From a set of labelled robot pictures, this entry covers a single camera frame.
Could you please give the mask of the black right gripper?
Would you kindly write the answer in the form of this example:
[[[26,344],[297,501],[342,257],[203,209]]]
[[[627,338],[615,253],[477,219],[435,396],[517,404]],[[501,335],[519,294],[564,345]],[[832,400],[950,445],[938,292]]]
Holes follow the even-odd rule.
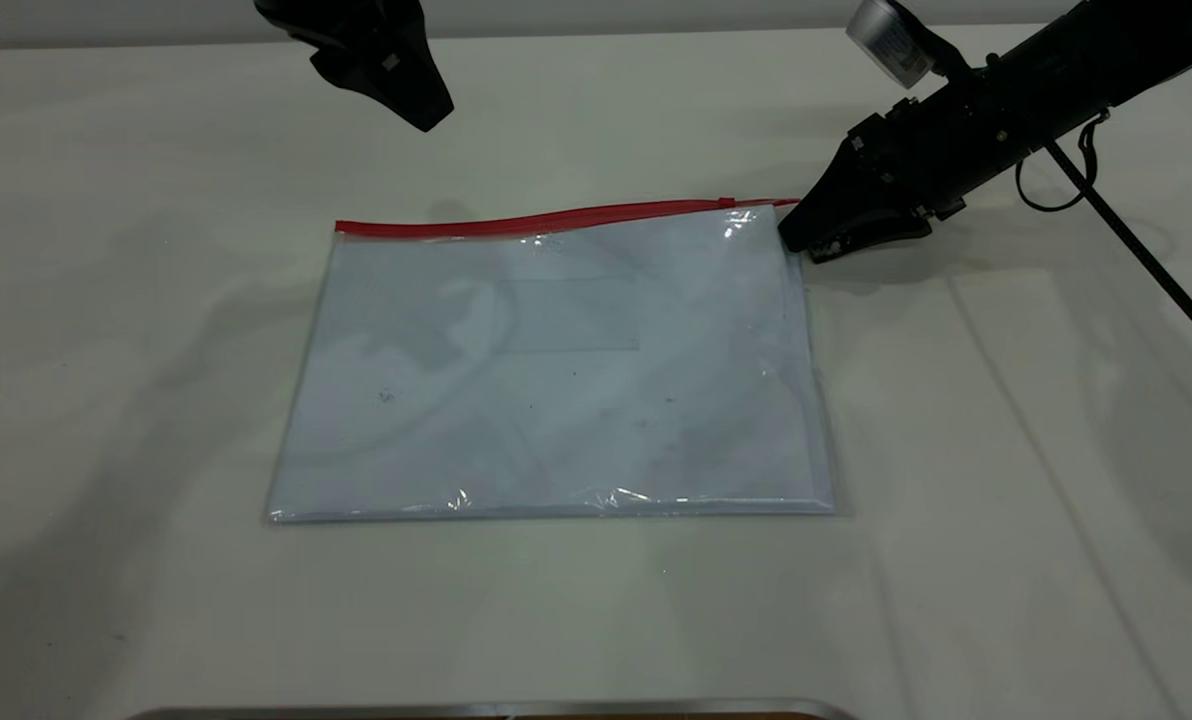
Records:
[[[849,132],[828,167],[780,221],[787,252],[828,263],[875,246],[929,237],[963,197],[1022,159],[1033,139],[1041,83],[1007,68],[971,72],[921,101],[904,100]]]

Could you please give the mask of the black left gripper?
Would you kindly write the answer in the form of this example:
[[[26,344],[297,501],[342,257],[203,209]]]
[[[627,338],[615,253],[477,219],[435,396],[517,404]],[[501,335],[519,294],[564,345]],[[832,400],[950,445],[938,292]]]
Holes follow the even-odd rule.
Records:
[[[311,63],[325,82],[370,97],[424,134],[453,113],[418,1],[256,1],[254,8],[313,46]],[[341,46],[360,46],[359,58]]]

